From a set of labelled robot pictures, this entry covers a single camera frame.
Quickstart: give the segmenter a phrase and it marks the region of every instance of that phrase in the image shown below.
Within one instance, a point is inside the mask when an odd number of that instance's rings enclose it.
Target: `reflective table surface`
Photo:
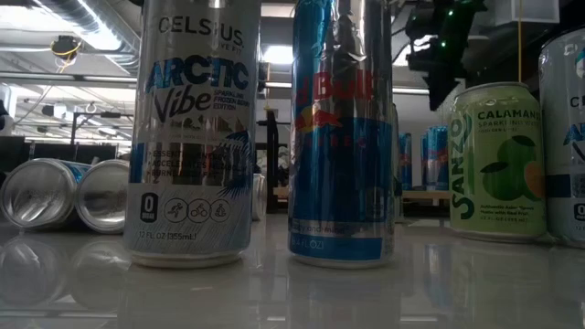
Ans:
[[[585,328],[585,250],[397,227],[387,267],[303,265],[287,218],[254,223],[243,259],[214,269],[132,265],[121,237],[0,226],[0,328]]]

